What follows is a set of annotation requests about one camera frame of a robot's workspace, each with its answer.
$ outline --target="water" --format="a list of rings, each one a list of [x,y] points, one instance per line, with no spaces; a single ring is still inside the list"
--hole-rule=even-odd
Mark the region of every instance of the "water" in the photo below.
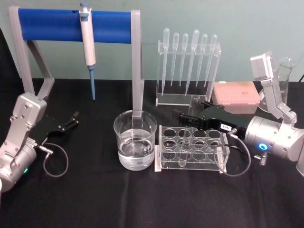
[[[151,134],[143,129],[130,129],[123,132],[121,138],[123,142],[118,147],[118,157],[125,168],[140,171],[151,165],[154,159],[155,137],[151,137]]]

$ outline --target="black tablecloth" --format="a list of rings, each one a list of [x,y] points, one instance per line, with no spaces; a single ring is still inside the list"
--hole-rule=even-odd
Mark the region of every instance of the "black tablecloth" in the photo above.
[[[290,83],[288,105],[304,127],[304,84]],[[9,129],[20,81],[0,82],[0,142]],[[56,139],[68,152],[62,178],[42,170],[44,152],[16,186],[3,193],[0,227],[40,228],[291,228],[304,227],[304,178],[295,163],[269,156],[267,166],[253,161],[238,178],[214,171],[164,170],[154,166],[128,171],[118,160],[113,122],[131,108],[131,82],[97,81],[96,102],[88,80],[56,80],[47,113],[64,122],[79,111],[79,127]],[[155,107],[155,82],[145,82],[143,109],[158,124],[176,125],[172,107]],[[257,115],[272,118],[257,110]],[[231,152],[228,172],[246,166],[246,156]],[[52,161],[63,166],[64,160]]]

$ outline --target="micropipette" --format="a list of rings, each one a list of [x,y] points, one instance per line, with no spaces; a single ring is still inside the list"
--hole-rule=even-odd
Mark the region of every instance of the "micropipette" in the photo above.
[[[207,40],[208,40],[208,35],[205,33],[201,37],[201,42],[200,42],[200,56],[199,56],[199,66],[198,66],[198,72],[196,75],[196,85],[198,86],[199,78],[200,78],[200,70],[201,70],[201,65],[203,63],[203,58],[205,55],[205,49],[207,45]]]
[[[172,65],[171,65],[171,85],[173,82],[173,76],[174,76],[174,69],[175,69],[175,59],[176,59],[176,52],[177,52],[177,47],[179,46],[179,34],[176,32],[173,35],[173,56],[172,56]]]
[[[82,9],[79,11],[80,16],[80,26],[82,33],[82,41],[84,44],[85,51],[85,64],[90,73],[91,80],[91,90],[92,98],[95,101],[95,84],[94,84],[94,67],[96,63],[95,59],[95,47],[94,47],[94,35],[93,35],[93,25],[92,25],[92,8],[90,8],[89,3],[80,3]]]
[[[162,66],[161,95],[163,95],[163,90],[165,88],[169,38],[170,38],[170,30],[168,28],[165,28],[163,30],[163,42],[162,42],[162,46],[163,46],[163,66]]]
[[[188,39],[189,39],[188,34],[184,33],[184,35],[182,35],[182,44],[181,44],[182,55],[181,55],[181,61],[180,61],[180,67],[181,67],[180,68],[180,85],[181,85],[182,71],[184,69],[184,62],[185,62]]]
[[[190,56],[190,64],[189,64],[189,70],[188,70],[188,77],[187,77],[187,84],[186,84],[186,92],[185,95],[187,95],[187,91],[189,89],[190,85],[190,79],[191,79],[191,74],[192,74],[192,67],[193,67],[193,61],[194,61],[194,56],[195,56],[195,49],[198,45],[198,40],[200,36],[200,31],[197,29],[193,31],[192,35],[192,42],[191,42],[191,56]]]
[[[213,51],[215,49],[215,44],[217,43],[217,39],[218,39],[218,36],[213,34],[212,38],[211,38],[211,41],[210,41],[210,56],[208,58],[208,63],[207,63],[207,70],[206,70],[206,77],[205,77],[204,87],[206,87],[206,83],[207,83],[207,80],[208,80],[208,75],[209,75],[210,66],[211,66],[212,57],[213,57]]]

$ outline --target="pipette tip box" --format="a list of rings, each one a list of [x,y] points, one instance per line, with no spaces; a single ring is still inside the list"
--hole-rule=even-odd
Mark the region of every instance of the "pipette tip box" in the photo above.
[[[260,97],[253,82],[215,82],[212,102],[233,114],[256,112]]]

